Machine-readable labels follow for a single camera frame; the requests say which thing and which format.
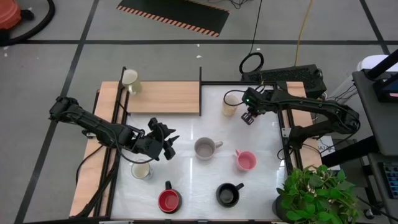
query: mug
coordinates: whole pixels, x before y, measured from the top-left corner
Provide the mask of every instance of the mug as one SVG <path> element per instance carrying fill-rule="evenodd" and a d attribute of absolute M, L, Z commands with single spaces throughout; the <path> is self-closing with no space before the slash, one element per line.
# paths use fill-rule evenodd
<path fill-rule="evenodd" d="M 236 163 L 239 170 L 249 171 L 256 166 L 257 159 L 252 152 L 249 151 L 241 152 L 240 150 L 235 150 L 235 152 L 236 155 L 238 156 Z"/>
<path fill-rule="evenodd" d="M 235 206 L 239 201 L 239 189 L 242 187 L 244 187 L 243 183 L 237 186 L 230 183 L 221 184 L 216 191 L 218 203 L 226 208 Z"/>
<path fill-rule="evenodd" d="M 133 69 L 126 69 L 123 72 L 122 84 L 132 95 L 142 90 L 141 82 L 138 79 L 138 73 Z"/>
<path fill-rule="evenodd" d="M 172 188 L 170 181 L 166 181 L 166 189 L 160 193 L 157 204 L 164 213 L 175 213 L 182 204 L 180 193 Z"/>
<path fill-rule="evenodd" d="M 152 168 L 150 168 L 149 162 L 145 164 L 132 164 L 131 174 L 140 180 L 149 179 L 152 175 Z"/>
<path fill-rule="evenodd" d="M 223 145 L 222 141 L 214 142 L 210 138 L 200 138 L 195 142 L 195 154 L 201 160 L 211 159 L 216 149 Z"/>

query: pink mug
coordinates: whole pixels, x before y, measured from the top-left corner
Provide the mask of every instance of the pink mug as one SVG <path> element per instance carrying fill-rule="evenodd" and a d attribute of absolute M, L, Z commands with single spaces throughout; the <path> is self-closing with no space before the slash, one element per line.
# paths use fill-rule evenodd
<path fill-rule="evenodd" d="M 235 150 L 235 151 L 236 155 L 238 156 L 237 159 L 238 169 L 243 171 L 249 171 L 256 166 L 257 159 L 253 153 L 249 151 L 244 151 L 244 152 L 241 152 L 240 150 Z"/>

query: white cup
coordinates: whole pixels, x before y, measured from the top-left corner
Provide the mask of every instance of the white cup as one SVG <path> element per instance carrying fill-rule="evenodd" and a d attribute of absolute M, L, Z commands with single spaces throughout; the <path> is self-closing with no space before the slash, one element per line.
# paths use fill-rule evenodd
<path fill-rule="evenodd" d="M 123 72 L 122 84 L 132 95 L 142 90 L 141 82 L 138 79 L 138 73 L 133 69 L 126 69 Z"/>
<path fill-rule="evenodd" d="M 225 102 L 223 99 L 223 114 L 225 116 L 232 116 L 235 114 L 236 108 L 238 106 L 230 106 L 230 105 L 237 105 L 239 103 L 239 100 L 236 96 L 233 95 L 227 95 L 225 96 Z"/>
<path fill-rule="evenodd" d="M 149 162 L 145 164 L 132 164 L 131 166 L 131 174 L 133 177 L 146 180 L 149 179 L 152 175 L 152 168 L 150 168 Z"/>

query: hazard stripe mat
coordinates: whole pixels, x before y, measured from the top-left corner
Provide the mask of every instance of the hazard stripe mat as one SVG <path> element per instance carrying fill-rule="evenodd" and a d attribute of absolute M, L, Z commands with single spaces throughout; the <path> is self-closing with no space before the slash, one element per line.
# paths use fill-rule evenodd
<path fill-rule="evenodd" d="M 229 11 L 187 0 L 122 0 L 118 9 L 166 24 L 218 37 Z"/>

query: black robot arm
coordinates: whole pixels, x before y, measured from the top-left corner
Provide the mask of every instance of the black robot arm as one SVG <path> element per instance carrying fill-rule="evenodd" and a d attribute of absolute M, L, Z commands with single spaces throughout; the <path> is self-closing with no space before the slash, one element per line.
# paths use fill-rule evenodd
<path fill-rule="evenodd" d="M 173 158 L 175 151 L 172 144 L 179 137 L 175 136 L 166 141 L 165 138 L 175 130 L 158 123 L 156 118 L 150 119 L 148 127 L 151 132 L 147 135 L 142 129 L 107 122 L 84 110 L 76 99 L 69 97 L 57 98 L 57 102 L 50 110 L 50 119 L 57 122 L 75 123 L 94 133 L 97 140 L 104 146 L 145 154 L 157 161 L 162 148 L 165 150 L 164 156 L 167 160 Z"/>
<path fill-rule="evenodd" d="M 282 90 L 257 91 L 248 88 L 242 97 L 248 106 L 248 112 L 242 119 L 251 124 L 260 114 L 294 109 L 318 113 L 326 116 L 328 120 L 307 127 L 294 126 L 290 129 L 289 144 L 300 149 L 307 138 L 322 136 L 327 133 L 353 134 L 359 127 L 359 114 L 347 105 L 341 105 L 333 100 L 319 101 L 314 99 L 292 96 Z"/>

